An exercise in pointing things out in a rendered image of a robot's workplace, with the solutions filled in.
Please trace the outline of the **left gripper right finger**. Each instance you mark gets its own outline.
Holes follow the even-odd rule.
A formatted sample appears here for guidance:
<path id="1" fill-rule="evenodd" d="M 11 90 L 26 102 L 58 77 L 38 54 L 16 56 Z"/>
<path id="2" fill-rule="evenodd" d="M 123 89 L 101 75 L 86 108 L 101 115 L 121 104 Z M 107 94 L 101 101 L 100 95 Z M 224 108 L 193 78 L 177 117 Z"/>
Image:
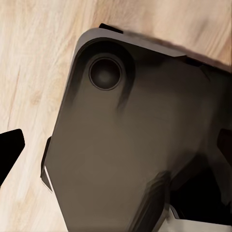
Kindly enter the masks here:
<path id="1" fill-rule="evenodd" d="M 232 130 L 222 128 L 218 134 L 217 147 L 232 167 Z"/>

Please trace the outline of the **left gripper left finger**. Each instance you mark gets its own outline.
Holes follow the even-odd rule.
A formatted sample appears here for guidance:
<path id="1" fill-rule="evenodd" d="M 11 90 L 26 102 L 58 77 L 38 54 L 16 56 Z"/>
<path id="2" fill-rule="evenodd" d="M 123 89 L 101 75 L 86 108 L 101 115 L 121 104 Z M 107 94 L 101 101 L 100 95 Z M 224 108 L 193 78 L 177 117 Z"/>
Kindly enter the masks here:
<path id="1" fill-rule="evenodd" d="M 21 129 L 0 134 L 0 187 L 25 147 Z"/>

